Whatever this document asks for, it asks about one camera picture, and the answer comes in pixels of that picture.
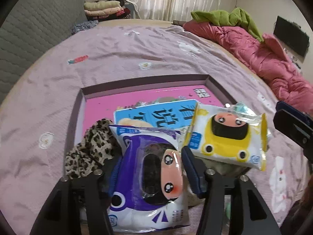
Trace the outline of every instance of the green towel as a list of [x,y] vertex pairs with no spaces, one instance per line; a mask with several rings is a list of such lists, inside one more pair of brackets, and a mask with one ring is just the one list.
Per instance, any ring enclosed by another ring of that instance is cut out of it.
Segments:
[[211,12],[193,11],[191,16],[198,23],[211,22],[215,26],[241,26],[254,38],[263,42],[262,33],[256,27],[251,16],[242,8],[236,8],[231,13],[224,10],[216,10]]

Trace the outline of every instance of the leopard print cloth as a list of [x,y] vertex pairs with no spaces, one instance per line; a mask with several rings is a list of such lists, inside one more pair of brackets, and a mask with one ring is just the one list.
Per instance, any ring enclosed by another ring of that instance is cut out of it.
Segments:
[[86,177],[101,169],[105,159],[112,159],[121,149],[112,135],[109,125],[112,121],[102,119],[89,128],[81,143],[65,156],[65,173],[71,179]]

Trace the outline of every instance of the yellow wet wipes package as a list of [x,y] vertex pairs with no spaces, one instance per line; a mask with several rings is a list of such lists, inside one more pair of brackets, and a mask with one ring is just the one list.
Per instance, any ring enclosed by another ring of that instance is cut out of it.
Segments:
[[195,156],[265,170],[266,116],[239,110],[198,103],[185,143]]

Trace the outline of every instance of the metal bolt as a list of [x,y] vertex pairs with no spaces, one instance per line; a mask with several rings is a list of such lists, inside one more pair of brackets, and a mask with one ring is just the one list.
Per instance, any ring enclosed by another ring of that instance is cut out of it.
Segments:
[[101,170],[101,169],[96,169],[96,170],[94,171],[94,174],[95,174],[96,176],[99,176],[99,175],[102,174],[102,170]]
[[249,178],[246,175],[241,175],[240,180],[243,182],[247,182],[249,180]]
[[211,175],[211,176],[215,174],[215,170],[214,170],[214,169],[211,169],[211,168],[207,169],[205,172],[206,172],[208,175]]
[[62,181],[62,182],[66,182],[67,180],[69,180],[69,177],[68,177],[68,176],[63,176],[63,177],[61,177],[61,181]]

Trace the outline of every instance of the bed headboard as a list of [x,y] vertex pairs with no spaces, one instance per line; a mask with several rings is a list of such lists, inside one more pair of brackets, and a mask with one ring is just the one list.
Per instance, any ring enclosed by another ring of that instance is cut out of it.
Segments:
[[19,0],[0,28],[0,104],[20,76],[86,21],[85,0]]

